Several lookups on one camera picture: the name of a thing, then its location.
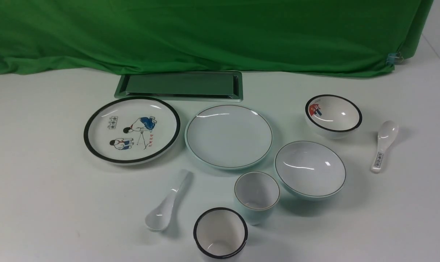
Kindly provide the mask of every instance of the white plate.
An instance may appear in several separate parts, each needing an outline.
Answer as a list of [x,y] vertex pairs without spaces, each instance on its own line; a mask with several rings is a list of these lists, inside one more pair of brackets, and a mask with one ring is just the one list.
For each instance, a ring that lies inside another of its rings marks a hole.
[[164,153],[180,133],[175,109],[155,98],[123,98],[95,112],[84,129],[87,148],[115,164],[141,164]]
[[272,129],[249,108],[214,106],[190,121],[185,140],[201,161],[220,169],[241,169],[267,154],[272,145]]
[[285,189],[306,199],[336,194],[346,179],[346,169],[335,152],[309,141],[297,141],[278,151],[276,172]]

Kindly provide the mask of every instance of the spoon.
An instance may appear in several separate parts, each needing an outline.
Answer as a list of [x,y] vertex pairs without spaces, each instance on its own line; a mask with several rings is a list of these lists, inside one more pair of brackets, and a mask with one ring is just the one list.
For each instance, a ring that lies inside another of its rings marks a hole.
[[145,225],[152,231],[162,231],[168,227],[172,219],[173,206],[180,187],[190,172],[181,169],[175,184],[162,203],[145,217]]
[[388,120],[385,121],[380,130],[378,130],[378,145],[377,145],[377,155],[373,160],[372,167],[370,171],[374,173],[379,173],[381,170],[381,165],[383,163],[383,156],[387,149],[391,146],[391,143],[396,139],[398,135],[399,126],[395,122]]

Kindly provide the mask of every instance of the white cup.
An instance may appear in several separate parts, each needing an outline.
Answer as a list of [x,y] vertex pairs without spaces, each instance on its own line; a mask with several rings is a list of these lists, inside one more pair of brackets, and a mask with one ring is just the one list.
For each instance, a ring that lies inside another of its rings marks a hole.
[[249,172],[238,178],[235,184],[235,209],[250,225],[268,219],[280,199],[280,187],[270,175]]
[[216,207],[205,211],[197,219],[194,240],[204,261],[232,261],[248,240],[248,226],[237,212]]

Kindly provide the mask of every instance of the plate with black rim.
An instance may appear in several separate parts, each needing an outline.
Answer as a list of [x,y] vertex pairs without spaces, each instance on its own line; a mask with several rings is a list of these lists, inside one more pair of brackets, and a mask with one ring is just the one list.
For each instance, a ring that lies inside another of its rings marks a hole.
[[132,165],[165,153],[180,133],[180,117],[156,98],[123,98],[106,104],[87,121],[84,141],[105,161]]

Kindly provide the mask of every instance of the cartoon figure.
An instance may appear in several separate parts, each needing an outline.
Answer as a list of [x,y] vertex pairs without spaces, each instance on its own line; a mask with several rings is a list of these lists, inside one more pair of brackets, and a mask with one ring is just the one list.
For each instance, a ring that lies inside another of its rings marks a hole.
[[131,133],[133,131],[140,132],[141,134],[139,135],[139,139],[137,140],[136,145],[139,144],[139,141],[142,136],[142,140],[144,141],[144,149],[146,149],[149,144],[151,144],[151,146],[152,146],[151,140],[153,139],[153,135],[150,135],[151,137],[148,140],[149,142],[146,143],[145,142],[146,139],[144,138],[143,133],[144,133],[144,131],[149,131],[150,133],[152,133],[152,130],[154,129],[155,124],[157,124],[157,121],[155,120],[155,117],[153,117],[153,116],[151,116],[149,118],[146,118],[146,117],[138,118],[131,126],[125,127],[123,129],[123,133],[127,134],[127,133]]
[[309,106],[309,113],[310,116],[313,116],[315,113],[317,113],[319,116],[322,115],[322,113],[320,113],[320,106],[318,103],[314,103],[312,105]]
[[133,139],[114,139],[110,141],[110,145],[118,150],[130,149],[134,145]]
[[123,133],[127,134],[133,131],[142,132],[144,130],[148,130],[152,133],[155,124],[157,124],[157,121],[155,121],[155,117],[153,116],[150,118],[138,118],[131,126],[125,127]]

